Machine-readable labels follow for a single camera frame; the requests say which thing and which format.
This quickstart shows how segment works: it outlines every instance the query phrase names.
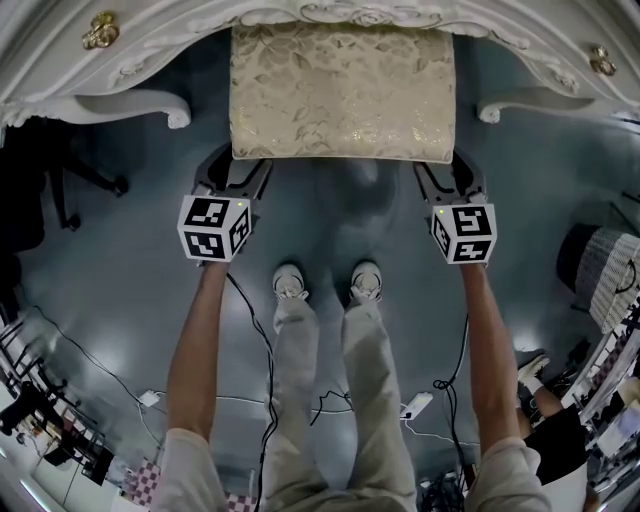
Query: person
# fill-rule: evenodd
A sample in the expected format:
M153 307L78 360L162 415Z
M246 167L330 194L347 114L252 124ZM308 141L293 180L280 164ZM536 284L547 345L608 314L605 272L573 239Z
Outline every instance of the person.
M541 354L518 370L518 381L533 396L544 421L534 430L518 406L520 435L541 457L537 476L554 511L595 512L600 507L596 492L587 483L585 433L575 405L562 402L538 378L550 362Z
M550 512L535 471L539 455L520 437L515 356L481 265L461 267L469 311L472 402L482 463L467 498L470 512ZM226 510L209 446L216 405L218 331L227 265L207 264L178 343L168 383L168 432L154 512ZM330 489L310 446L311 393L318 319L306 302L300 270L281 266L273 278L278 298L274 328L273 405L278 426L267 443L265 512L416 511L415 475L400 430L400 391L391 344L377 303L382 276L359 264L342 345L358 446L346 490Z

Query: gray floor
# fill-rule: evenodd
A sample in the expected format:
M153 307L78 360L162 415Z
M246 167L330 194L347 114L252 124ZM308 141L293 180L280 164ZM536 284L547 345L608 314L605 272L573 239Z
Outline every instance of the gray floor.
M171 131L161 115L83 128L78 143L87 159L105 173L126 175L131 191L116 199L70 178L70 203L77 203L83 226L75 233L61 231L48 204L44 243L21 255L30 300L135 393L165 389L197 284L200 272L184 258L175 226L196 166L228 139L228 52L228 34L218 34L150 81L189 100L194 118L188 128ZM638 139L585 121L517 110L505 111L496 126L485 125L474 115L478 98L531 79L515 57L488 42L457 40L456 59L457 144L487 175L497 209L500 239L489 267L495 293L516 349L547 350L553 374L581 339L598 339L589 318L569 309L572 295L555 276L558 249L577 220L604 222L604 202L637 179ZM457 269L444 264L423 217L407 163L277 163L257 232L231 272L273 337L272 272L288 259L303 266L322 323L318 394L347 389L336 289L362 258L375 259L383 272L381 309L403 400L432 391L434 379L453 371L465 315L461 282ZM244 302L229 287L218 391L262 399L266 354L249 320ZM153 441L123 389L64 339L54 337L48 349L52 367L104 425L118 453L133 464L142 455L153 458ZM458 435L475 440L468 359L457 388ZM447 435L440 399L414 422L416 429ZM326 406L340 409L344 403L330 399ZM220 403L213 435L218 464L240 474L257 467L263 418L259 405ZM165 417L150 411L146 419L161 436ZM321 468L333 482L343 481L355 449L352 415L323 416L313 431ZM405 439L419 477L455 461L447 442L408 432Z

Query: black cable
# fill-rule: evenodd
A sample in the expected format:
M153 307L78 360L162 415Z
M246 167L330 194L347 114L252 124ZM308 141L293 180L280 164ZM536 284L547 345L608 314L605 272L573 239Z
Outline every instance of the black cable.
M73 472L73 477L71 477L71 483L69 484L69 488L67 489L67 493L64 495L64 500L62 500L62 507L64 508L64 504L67 502L67 498L69 497L69 491L71 490L71 486L73 485L73 481L76 479L76 474L78 473L78 469L81 464L78 462L76 466L76 470Z
M161 412L165 416L167 415L167 411L163 411L162 409L160 409L159 407L156 407L155 405L152 405L151 407L149 407L149 409L153 409L155 411Z
M120 377L118 377L115 373L107 369L107 367L104 366L96 356L94 356L93 354L91 354L90 352L82 348L82 346L79 343L72 340L71 338L69 338L69 336L67 336L64 332L62 332L62 329L60 329L60 326L56 322L51 320L49 317L47 317L47 315L44 314L40 306L38 306L37 304L30 304L30 306L34 309L37 309L40 315L42 316L42 318L44 318L47 322L53 325L58 331L58 333L60 333L60 336L62 336L67 341L71 342L78 350L80 350L80 352L82 352L82 354L89 360L91 364L93 364L94 366L97 366L107 375L113 377L118 382L118 384L120 384L122 388L127 392L127 394L131 396L131 398L133 398L137 403L140 403L140 400L138 399L138 397L131 392L131 390L127 387L127 385L124 382L122 382Z
M449 479L440 475L422 493L421 512L461 512L464 510L464 500L457 491L456 478Z
M335 391L327 391L324 395L322 395L320 397L320 407L318 407L318 410L316 411L316 415L311 420L311 423L309 423L310 427L313 426L313 424L316 422L316 420L320 416L320 413L322 413L322 409L324 407L324 399L325 398L329 398L329 395L335 395L338 398L342 398L345 402L347 402L349 404L349 407L353 411L353 404L351 403L351 400L350 400L350 398L351 398L351 394L350 393L345 393L344 395L341 395L340 393L336 393Z
M469 334L469 315L467 314L464 322L464 330L462 333L462 345L460 347L460 355L458 356L458 362L456 363L456 368L451 375L451 378L447 381L437 379L433 381L433 387L444 391L447 393L447 398L449 400L449 408L451 410L451 439L453 440L453 444L456 447L456 452L458 454L458 459L460 460L460 465L462 466L462 471L464 473L464 468L466 467L466 460L464 457L464 451L462 450L462 445L458 440L458 435L456 433L456 415L458 413L458 393L456 392L456 388L453 386L453 383L458 378L458 374L460 373L460 368L462 367L462 361L464 360L464 354L467 348L467 336ZM457 485L457 491L459 493L459 497L462 496L462 487L460 484Z
M247 295L244 293L244 291L242 290L238 282L233 278L231 274L228 273L227 278L229 279L229 281L231 281L231 284L235 286L236 290L238 290L238 293L242 296L242 298L246 302L247 307L249 308L249 313L251 314L251 323L253 324L254 329L258 331L260 336L262 336L262 339L265 345L267 346L267 352L268 352L268 369L269 369L268 410L269 410L269 416L271 417L271 422L269 423L269 425L267 425L267 428L264 431L264 434L262 435L262 453L260 454L260 473L258 474L258 498L256 501L256 508L254 510L254 512L258 512L260 510L260 500L262 499L262 473L264 469L264 458L265 458L265 453L267 451L267 443L269 442L269 439L271 438L273 433L278 428L278 413L276 411L275 406L273 405L273 371L274 371L273 347L271 346L271 343L269 342L269 338L267 338L267 334L262 328L260 321L256 317L256 312L253 309L253 306L251 305L249 298L247 297Z

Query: chair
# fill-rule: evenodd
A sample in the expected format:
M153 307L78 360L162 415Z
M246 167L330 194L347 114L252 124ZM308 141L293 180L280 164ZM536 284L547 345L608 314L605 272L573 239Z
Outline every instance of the chair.
M81 221L77 214L68 216L66 213L64 169L103 190L112 192L117 197L129 190L128 182L124 177L118 176L115 180L110 181L72 154L70 141L74 130L72 125L49 119L31 119L21 128L7 129L5 145L0 150L0 165L4 171L0 174L0 189L4 190L0 195L5 196L10 208L5 207L0 210L2 213L0 234L3 235L3 238L9 237L9 242L5 241L4 244L8 243L9 248L12 249L10 252L30 249L40 243L39 241L36 243L37 237L35 236L24 240L25 229L21 228L25 226L16 226L16 222L24 224L24 219L26 219L30 221L26 226L30 228L26 230L27 233L35 231L44 236L43 231L38 230L37 224L42 224L42 211L38 196L44 188L45 172L49 172L53 201L60 226L72 231L80 227ZM21 215L15 215L16 209L21 212Z
M234 27L231 142L198 167L192 193L200 186L213 193L229 188L259 199L275 159L292 157L413 161L436 188L425 162L452 164L456 188L466 189L474 180L454 153L453 57L451 36L439 31ZM242 183L228 184L234 160L256 163Z

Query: white electrical plug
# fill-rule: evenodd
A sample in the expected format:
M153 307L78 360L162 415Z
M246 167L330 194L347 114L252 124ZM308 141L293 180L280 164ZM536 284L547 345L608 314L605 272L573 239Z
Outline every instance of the white electrical plug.
M151 407L152 405L155 405L158 403L158 401L160 400L160 397L158 396L157 393L151 391L150 389L145 391L139 398L138 400L140 400L140 403L142 405L144 405L145 407Z
M418 416L418 414L420 414L422 410L427 405L429 405L429 402L431 402L431 400L433 400L433 395L431 393L428 393L426 391L423 391L422 393L418 393L416 396L413 397L411 402L409 402L409 405L407 405L400 412L400 419L401 420L415 419L416 416Z

